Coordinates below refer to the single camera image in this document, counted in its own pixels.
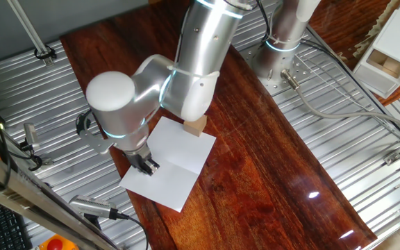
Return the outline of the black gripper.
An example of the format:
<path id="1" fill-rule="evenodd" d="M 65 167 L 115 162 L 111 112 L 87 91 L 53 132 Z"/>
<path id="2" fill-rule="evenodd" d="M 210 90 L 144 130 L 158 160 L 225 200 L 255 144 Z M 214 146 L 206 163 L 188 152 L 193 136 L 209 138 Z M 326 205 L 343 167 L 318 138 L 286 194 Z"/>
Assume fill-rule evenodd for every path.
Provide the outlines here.
<path id="1" fill-rule="evenodd" d="M 140 151 L 127 151 L 126 157 L 134 168 L 149 176 L 152 176 L 160 167 L 151 157 L 151 153 L 147 151 L 144 153 Z"/>

